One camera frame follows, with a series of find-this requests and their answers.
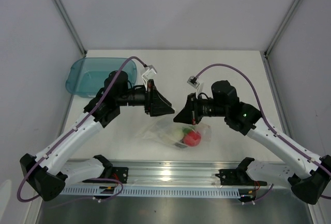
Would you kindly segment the white radish with leaves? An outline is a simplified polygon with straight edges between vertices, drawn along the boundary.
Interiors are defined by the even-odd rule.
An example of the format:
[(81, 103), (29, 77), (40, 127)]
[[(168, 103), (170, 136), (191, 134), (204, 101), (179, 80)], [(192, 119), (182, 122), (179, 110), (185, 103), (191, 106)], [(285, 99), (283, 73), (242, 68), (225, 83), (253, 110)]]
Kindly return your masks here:
[(172, 131), (172, 138), (174, 141), (179, 142), (190, 132), (191, 129), (188, 127), (174, 128)]

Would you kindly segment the clear zip top bag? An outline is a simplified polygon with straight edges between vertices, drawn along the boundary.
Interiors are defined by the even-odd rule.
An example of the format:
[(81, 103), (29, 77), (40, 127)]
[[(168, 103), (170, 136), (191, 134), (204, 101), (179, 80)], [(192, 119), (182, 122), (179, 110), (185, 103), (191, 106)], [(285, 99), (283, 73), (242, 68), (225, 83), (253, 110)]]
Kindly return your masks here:
[(172, 117), (160, 117), (141, 128), (135, 137), (178, 150), (187, 150), (209, 144), (212, 129), (205, 123), (175, 123)]

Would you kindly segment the red tomato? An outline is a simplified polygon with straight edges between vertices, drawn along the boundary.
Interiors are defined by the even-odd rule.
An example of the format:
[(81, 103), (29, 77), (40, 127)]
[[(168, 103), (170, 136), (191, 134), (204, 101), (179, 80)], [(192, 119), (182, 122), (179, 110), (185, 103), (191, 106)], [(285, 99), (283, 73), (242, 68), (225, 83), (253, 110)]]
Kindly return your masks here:
[(198, 146), (201, 142), (202, 136), (198, 131), (191, 131), (183, 138), (183, 143), (189, 147)]

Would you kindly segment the dark round fruit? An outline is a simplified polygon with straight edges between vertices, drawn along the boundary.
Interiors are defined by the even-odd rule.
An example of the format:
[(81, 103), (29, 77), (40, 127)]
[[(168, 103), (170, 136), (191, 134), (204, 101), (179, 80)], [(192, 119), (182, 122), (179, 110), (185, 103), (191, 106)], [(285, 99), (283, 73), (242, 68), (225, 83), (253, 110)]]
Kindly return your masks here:
[(187, 146), (185, 144), (179, 143), (179, 142), (175, 143), (174, 145), (178, 148), (187, 148)]

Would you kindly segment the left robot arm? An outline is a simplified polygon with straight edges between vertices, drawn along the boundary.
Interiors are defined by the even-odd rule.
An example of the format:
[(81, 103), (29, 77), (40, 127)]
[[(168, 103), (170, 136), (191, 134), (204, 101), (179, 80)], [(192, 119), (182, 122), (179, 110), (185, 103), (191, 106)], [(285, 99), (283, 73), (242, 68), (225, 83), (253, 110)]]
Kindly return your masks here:
[(171, 103), (157, 90), (154, 80), (146, 85), (129, 87), (124, 71), (113, 71), (67, 133), (36, 155), (20, 159), (24, 181), (44, 201), (55, 199), (65, 187), (79, 182), (121, 184), (113, 164), (102, 155), (66, 167), (68, 159), (91, 137), (106, 128), (120, 115), (121, 107), (143, 106), (151, 117), (173, 114)]

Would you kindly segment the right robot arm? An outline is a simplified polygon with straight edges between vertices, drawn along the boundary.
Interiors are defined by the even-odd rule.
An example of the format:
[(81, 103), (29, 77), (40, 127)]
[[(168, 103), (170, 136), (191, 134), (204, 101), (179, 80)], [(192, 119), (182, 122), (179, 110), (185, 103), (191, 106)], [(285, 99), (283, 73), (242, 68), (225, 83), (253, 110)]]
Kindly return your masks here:
[(270, 165), (245, 158), (236, 168), (236, 178), (241, 184), (264, 181), (289, 188), (310, 205), (324, 197), (323, 191), (330, 183), (330, 155), (315, 154), (277, 130), (260, 110), (241, 102), (228, 81), (215, 82), (211, 90), (213, 96), (208, 99), (189, 94), (173, 121), (196, 125), (206, 116), (223, 117), (232, 130), (262, 144), (285, 163)]

